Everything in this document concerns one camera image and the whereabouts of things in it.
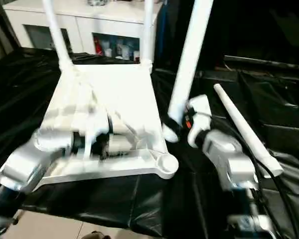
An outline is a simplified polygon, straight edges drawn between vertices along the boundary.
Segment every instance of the black joint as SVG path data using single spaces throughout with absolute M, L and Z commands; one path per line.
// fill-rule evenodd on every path
M 185 115 L 192 118 L 195 114 L 196 114 L 196 111 L 194 110 L 193 107 L 189 107 L 189 108 L 186 109 Z
M 198 148 L 202 148 L 204 144 L 204 140 L 206 138 L 206 135 L 210 132 L 210 130 L 202 130 L 201 132 L 198 133 L 196 139 L 195 139 L 195 144 L 197 145 Z
M 109 121 L 109 134 L 113 134 L 113 122 L 111 117 L 108 116 L 108 121 Z
M 73 132 L 72 153 L 77 153 L 79 148 L 85 147 L 85 137 L 80 136 L 79 132 Z
M 182 127 L 175 120 L 173 120 L 171 117 L 166 115 L 166 116 L 162 117 L 162 122 L 167 127 L 169 127 L 171 130 L 173 130 L 175 132 L 178 139 L 180 138 L 180 132 L 181 132 Z

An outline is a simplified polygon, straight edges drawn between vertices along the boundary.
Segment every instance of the white cone-shaped rod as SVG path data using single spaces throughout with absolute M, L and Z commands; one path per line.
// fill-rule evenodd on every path
M 56 53 L 59 57 L 60 70 L 73 67 L 72 61 L 68 55 L 65 42 L 61 33 L 61 29 L 57 23 L 56 15 L 53 10 L 53 5 L 51 0 L 42 0 L 45 9 L 45 14 L 49 22 L 49 29 L 54 42 Z
M 145 0 L 145 16 L 143 24 L 143 36 L 142 36 L 142 51 L 141 51 L 141 63 L 151 63 L 151 46 L 152 46 L 152 20 L 153 20 L 153 8 L 154 0 Z
M 212 5 L 213 0 L 195 0 L 191 13 L 184 48 L 168 108 L 168 116 L 179 125 L 181 125 L 185 106 L 188 101 Z M 169 127 L 163 125 L 162 130 L 164 138 L 167 141 L 178 141 L 177 135 Z
M 235 126 L 237 127 L 238 131 L 240 132 L 245 142 L 251 149 L 254 157 L 261 161 L 273 173 L 273 175 L 280 175 L 283 172 L 283 168 L 280 166 L 279 162 L 269 154 L 267 149 L 261 143 L 260 139 L 251 129 L 245 118 L 242 116 L 242 114 L 236 108 L 234 103 L 228 97 L 221 85 L 215 84 L 214 89 L 217 92 L 221 102 L 225 106 L 231 119 L 235 123 Z M 262 171 L 265 178 L 270 177 L 270 175 L 265 170 Z

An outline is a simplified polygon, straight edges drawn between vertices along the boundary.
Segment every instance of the glass cabinet door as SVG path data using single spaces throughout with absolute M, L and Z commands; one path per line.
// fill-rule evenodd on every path
M 47 26 L 24 25 L 34 48 L 55 50 L 50 30 Z M 68 52 L 72 52 L 70 39 L 65 28 L 61 29 Z
M 140 61 L 140 39 L 92 33 L 95 54 L 117 59 Z

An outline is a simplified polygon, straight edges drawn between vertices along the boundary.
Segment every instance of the black cable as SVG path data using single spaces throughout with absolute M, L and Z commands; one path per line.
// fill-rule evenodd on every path
M 276 230 L 278 232 L 278 234 L 284 238 L 283 236 L 283 231 L 278 223 L 278 221 L 276 220 L 276 218 L 274 217 L 271 209 L 269 208 L 268 206 L 268 202 L 267 202 L 267 199 L 265 197 L 265 194 L 264 194 L 264 191 L 263 191 L 263 188 L 261 186 L 261 180 L 262 180 L 262 176 L 261 176 L 261 172 L 260 172 L 260 169 L 259 169 L 259 166 L 258 164 L 260 164 L 267 172 L 268 174 L 270 175 L 271 179 L 273 180 L 278 192 L 279 192 L 279 195 L 283 201 L 283 204 L 284 204 L 284 207 L 286 208 L 286 211 L 287 211 L 287 214 L 288 214 L 288 217 L 289 217 L 289 220 L 292 224 L 292 227 L 293 227 L 293 231 L 295 232 L 295 236 L 296 236 L 296 239 L 299 239 L 299 231 L 298 231 L 298 228 L 296 226 L 296 223 L 295 223 L 295 215 L 294 215 L 294 212 L 290 206 L 290 203 L 289 203 L 289 200 L 288 200 L 288 197 L 286 195 L 286 193 L 281 189 L 281 186 L 280 184 L 278 183 L 277 179 L 275 178 L 275 176 L 272 174 L 272 172 L 262 163 L 260 162 L 259 160 L 257 160 L 254 155 L 252 154 L 252 151 L 250 149 L 250 147 L 248 146 L 248 144 L 245 142 L 245 140 L 243 139 L 243 137 L 233 128 L 231 127 L 228 123 L 222 121 L 219 117 L 215 117 L 215 116 L 212 116 L 212 115 L 209 115 L 209 114 L 206 114 L 206 113 L 203 113 L 203 112 L 196 112 L 197 114 L 199 115 L 205 115 L 207 117 L 210 117 L 211 119 L 213 120 L 217 120 L 218 122 L 222 123 L 223 126 L 227 127 L 228 129 L 230 129 L 234 135 L 243 143 L 243 145 L 248 149 L 249 153 L 250 153 L 250 159 L 252 161 L 252 163 L 254 164 L 255 166 L 255 173 L 256 173 L 256 176 L 259 180 L 259 196 L 260 196 L 260 199 L 261 199 L 261 203 L 262 205 L 265 207 L 267 213 L 268 213 L 268 216 L 271 218 L 274 226 L 276 227 Z

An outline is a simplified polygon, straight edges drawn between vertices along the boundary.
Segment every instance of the white cabinet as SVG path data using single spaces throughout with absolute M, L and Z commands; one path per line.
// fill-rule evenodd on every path
M 3 8 L 22 47 L 53 48 L 42 0 L 17 0 Z M 142 53 L 144 2 L 112 1 L 89 6 L 87 0 L 54 0 L 54 10 L 68 49 L 136 59 Z M 154 4 L 151 53 L 154 59 L 157 15 Z

